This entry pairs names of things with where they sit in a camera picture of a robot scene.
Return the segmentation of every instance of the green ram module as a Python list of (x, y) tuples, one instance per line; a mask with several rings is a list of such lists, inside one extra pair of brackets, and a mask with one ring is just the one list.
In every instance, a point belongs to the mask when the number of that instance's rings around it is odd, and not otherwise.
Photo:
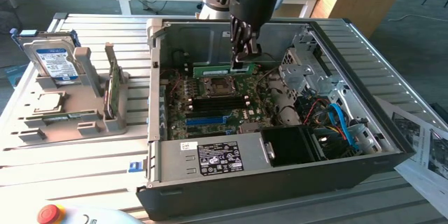
[(241, 69), (232, 69), (230, 65), (194, 67), (193, 77), (252, 75), (254, 67), (254, 63), (244, 65)]
[(70, 112), (70, 113), (57, 113), (57, 114), (49, 114), (49, 115), (33, 115), (28, 116), (25, 120), (33, 120), (33, 119), (42, 119), (45, 122), (57, 122), (57, 121), (68, 121), (72, 119), (78, 119), (82, 114), (90, 114), (96, 113), (94, 110), (85, 110), (78, 112)]

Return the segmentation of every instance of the black pcie slot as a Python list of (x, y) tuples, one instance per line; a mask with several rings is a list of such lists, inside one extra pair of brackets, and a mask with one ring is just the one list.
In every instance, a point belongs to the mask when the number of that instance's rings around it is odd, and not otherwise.
[(185, 114), (185, 118), (206, 118), (210, 116), (222, 116), (220, 111), (190, 112)]
[(192, 101), (193, 112), (234, 110), (245, 108), (244, 97), (216, 97), (206, 99), (194, 99)]
[(206, 134), (188, 135), (186, 139), (210, 137), (210, 136), (225, 136), (225, 135), (226, 135), (225, 132), (213, 132)]

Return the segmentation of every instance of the barcode sticker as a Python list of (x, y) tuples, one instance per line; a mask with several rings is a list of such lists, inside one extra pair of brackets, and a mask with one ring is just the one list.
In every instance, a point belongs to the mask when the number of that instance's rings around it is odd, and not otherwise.
[(180, 143), (180, 150), (181, 151), (196, 150), (196, 149), (197, 149), (197, 142)]

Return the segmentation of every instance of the circuit board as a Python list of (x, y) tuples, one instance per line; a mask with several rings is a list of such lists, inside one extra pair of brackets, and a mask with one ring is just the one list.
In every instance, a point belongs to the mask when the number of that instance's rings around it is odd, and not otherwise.
[[(262, 102), (256, 94), (256, 83), (262, 77), (262, 72), (253, 75), (234, 75), (220, 77), (188, 77), (178, 73), (168, 76), (166, 100), (168, 100), (168, 127), (166, 139), (181, 140), (188, 138), (208, 137), (216, 135), (230, 135), (253, 132), (254, 128), (272, 126), (270, 117), (265, 115)], [(190, 107), (196, 106), (194, 101), (238, 100), (244, 99), (244, 107), (237, 109), (217, 109), (221, 117), (216, 117), (217, 123), (194, 125), (196, 121), (189, 121), (193, 112)], [(269, 103), (270, 98), (264, 97), (264, 103)]]

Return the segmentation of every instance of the power supply label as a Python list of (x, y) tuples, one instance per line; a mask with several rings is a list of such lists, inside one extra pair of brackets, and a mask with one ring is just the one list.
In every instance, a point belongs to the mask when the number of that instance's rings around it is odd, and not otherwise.
[(197, 145), (197, 155), (204, 176), (244, 170), (237, 142)]

